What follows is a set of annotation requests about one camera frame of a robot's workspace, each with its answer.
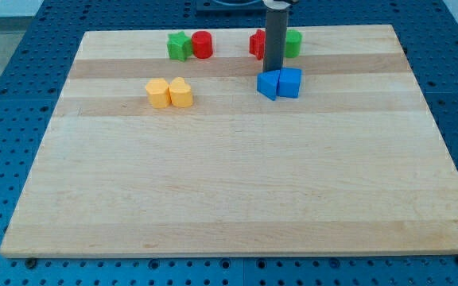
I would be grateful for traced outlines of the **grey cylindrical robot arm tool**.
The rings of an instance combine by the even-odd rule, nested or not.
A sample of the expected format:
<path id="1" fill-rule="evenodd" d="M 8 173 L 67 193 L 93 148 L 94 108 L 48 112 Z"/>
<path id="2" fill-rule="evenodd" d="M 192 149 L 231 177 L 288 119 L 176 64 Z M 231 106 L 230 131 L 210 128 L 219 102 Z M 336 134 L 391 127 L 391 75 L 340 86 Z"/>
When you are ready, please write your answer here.
<path id="1" fill-rule="evenodd" d="M 262 71 L 280 70 L 285 56 L 289 8 L 300 0 L 263 0 L 266 7 L 266 39 Z"/>

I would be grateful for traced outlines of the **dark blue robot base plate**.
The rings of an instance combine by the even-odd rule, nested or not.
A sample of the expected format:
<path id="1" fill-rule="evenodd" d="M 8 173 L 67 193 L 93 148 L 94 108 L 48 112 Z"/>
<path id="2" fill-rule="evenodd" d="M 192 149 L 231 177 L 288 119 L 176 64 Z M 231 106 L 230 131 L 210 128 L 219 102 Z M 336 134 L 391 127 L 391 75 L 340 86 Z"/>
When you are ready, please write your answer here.
<path id="1" fill-rule="evenodd" d="M 197 14 L 264 11 L 262 0 L 194 0 Z"/>

